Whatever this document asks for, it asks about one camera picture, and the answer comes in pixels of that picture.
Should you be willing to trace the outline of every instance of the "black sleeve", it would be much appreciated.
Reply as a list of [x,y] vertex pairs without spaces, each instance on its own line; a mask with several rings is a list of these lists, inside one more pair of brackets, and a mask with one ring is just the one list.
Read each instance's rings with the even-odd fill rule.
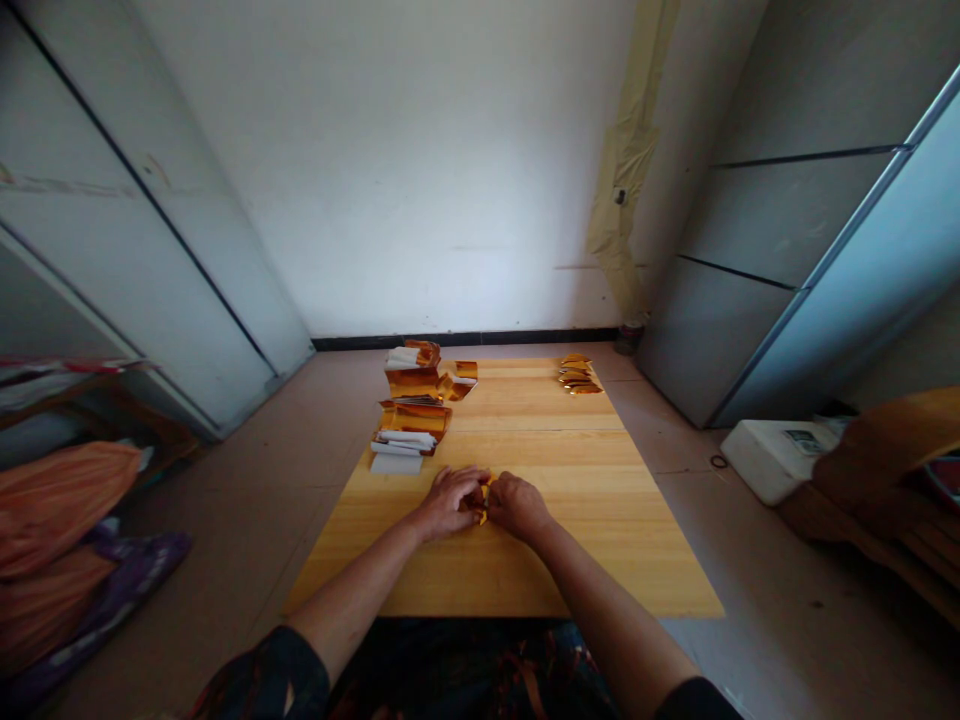
[[[293,704],[284,714],[288,693]],[[330,695],[326,668],[313,648],[281,625],[253,650],[220,669],[197,700],[193,720],[306,720],[323,717]]]
[[743,720],[706,678],[687,680],[667,695],[654,720]]

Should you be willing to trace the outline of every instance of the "forearm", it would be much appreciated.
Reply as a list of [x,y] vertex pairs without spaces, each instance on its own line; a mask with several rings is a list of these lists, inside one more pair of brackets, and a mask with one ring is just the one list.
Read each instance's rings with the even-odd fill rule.
[[660,623],[559,524],[530,544],[553,576],[625,717],[653,717],[674,688],[700,674]]
[[290,616],[288,624],[323,661],[331,686],[360,646],[420,542],[413,523],[401,520]]

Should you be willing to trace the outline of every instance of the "white plastic box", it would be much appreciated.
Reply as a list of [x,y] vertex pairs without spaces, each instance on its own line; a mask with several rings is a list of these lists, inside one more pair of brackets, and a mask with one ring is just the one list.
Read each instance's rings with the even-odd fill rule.
[[741,420],[720,450],[761,502],[773,506],[810,480],[817,458],[838,442],[816,423]]

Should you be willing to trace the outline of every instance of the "hand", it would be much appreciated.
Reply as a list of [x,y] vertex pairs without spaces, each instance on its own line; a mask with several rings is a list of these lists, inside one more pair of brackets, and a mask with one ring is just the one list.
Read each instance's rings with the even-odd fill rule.
[[417,529],[420,542],[439,540],[476,525],[478,515],[471,510],[460,511],[460,501],[479,492],[480,481],[489,477],[489,470],[478,470],[476,465],[456,472],[448,465],[437,473],[427,497],[407,516]]
[[490,520],[528,545],[556,523],[536,487],[510,472],[490,485]]

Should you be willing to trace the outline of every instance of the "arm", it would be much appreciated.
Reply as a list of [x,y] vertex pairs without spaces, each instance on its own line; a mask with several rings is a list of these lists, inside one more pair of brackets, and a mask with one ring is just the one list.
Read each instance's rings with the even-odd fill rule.
[[465,530],[477,521],[459,512],[460,501],[474,493],[490,473],[476,466],[444,468],[416,510],[321,587],[288,624],[310,643],[323,661],[333,686],[393,589],[407,560],[420,545]]
[[666,630],[551,517],[540,492],[504,472],[490,519],[547,566],[624,717],[652,718],[672,690],[700,675]]

